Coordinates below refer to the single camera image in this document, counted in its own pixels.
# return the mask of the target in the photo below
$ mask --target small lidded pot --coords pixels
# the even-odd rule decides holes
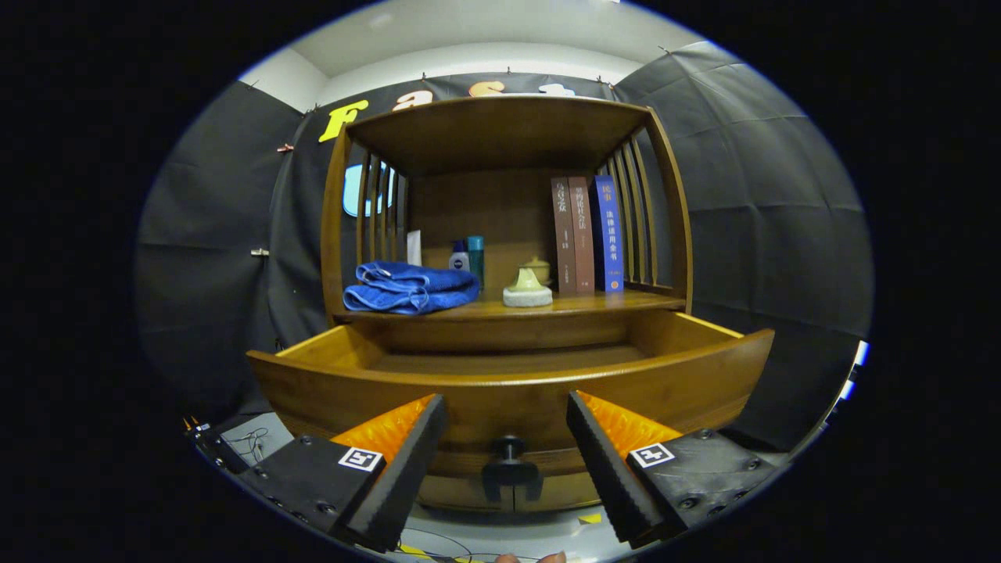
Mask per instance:
[[[549,286],[553,283],[550,279],[550,262],[539,259],[539,256],[532,256],[532,260],[521,263],[518,266],[531,268],[533,273],[536,274],[536,279],[539,279],[539,283],[543,286]]]

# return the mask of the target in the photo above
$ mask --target black fabric backdrop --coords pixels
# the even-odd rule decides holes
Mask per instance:
[[[219,420],[266,410],[245,360],[274,350],[268,319],[271,195],[301,114],[230,85],[167,156],[137,236],[136,314],[143,351],[195,412]]]
[[[830,406],[870,329],[872,245],[848,172],[795,102],[711,42],[664,55],[615,91],[657,111],[678,159],[693,315],[776,331],[733,428],[789,450]]]
[[[781,450],[795,446],[836,396],[869,330],[865,217],[848,174],[803,111],[708,42],[665,55],[614,88],[567,76],[465,74],[377,88],[301,115],[231,86],[178,142],[147,202],[137,286],[154,364],[213,413],[266,410],[244,352],[273,351],[327,329],[319,238],[334,140],[319,138],[330,112],[366,100],[355,117],[362,119],[391,111],[409,92],[465,97],[472,84],[494,80],[506,93],[559,83],[658,112],[691,213],[693,313],[744,333],[776,330],[765,373],[733,428]],[[294,151],[277,153],[284,142]],[[657,185],[645,135],[640,146]],[[361,157],[353,151],[348,164]],[[654,213],[666,217],[663,193],[653,195]],[[355,219],[341,212],[350,255]],[[670,263],[669,226],[657,226],[661,262]],[[251,256],[257,246],[269,257]],[[351,264],[342,275],[351,278]],[[670,284],[670,271],[658,280]]]

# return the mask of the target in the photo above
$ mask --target wooden shelf cabinet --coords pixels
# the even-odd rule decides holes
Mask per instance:
[[[668,202],[672,263],[660,264],[656,223],[637,146],[649,135]],[[352,146],[364,151],[354,247],[345,242],[343,181]],[[388,181],[388,171],[394,180]],[[551,306],[506,308],[517,265],[556,263],[550,179],[611,173],[621,192],[627,290],[554,296]],[[371,216],[365,216],[365,201]],[[392,204],[376,204],[376,201]],[[450,240],[484,236],[484,289],[469,305],[422,316],[350,312],[345,271],[405,259],[419,228],[425,265]],[[651,108],[581,98],[504,95],[434,102],[345,125],[334,143],[321,228],[330,330],[276,355],[249,352],[261,389],[293,434],[330,437],[429,393],[449,426],[420,502],[463,510],[538,511],[595,504],[566,425],[581,390],[682,432],[740,414],[774,333],[741,335],[691,317],[692,244],[677,162]],[[668,267],[671,285],[657,280]],[[492,439],[526,440],[543,497],[524,490],[488,502],[477,486]]]

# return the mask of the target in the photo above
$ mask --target fingertip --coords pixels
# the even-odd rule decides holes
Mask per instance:
[[[567,563],[567,553],[561,551],[560,553],[547,555],[540,559],[538,563]]]

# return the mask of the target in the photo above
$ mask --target ceiling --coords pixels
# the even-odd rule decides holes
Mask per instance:
[[[388,0],[290,47],[332,78],[409,52],[511,41],[551,43],[646,64],[704,38],[645,8],[612,0]]]

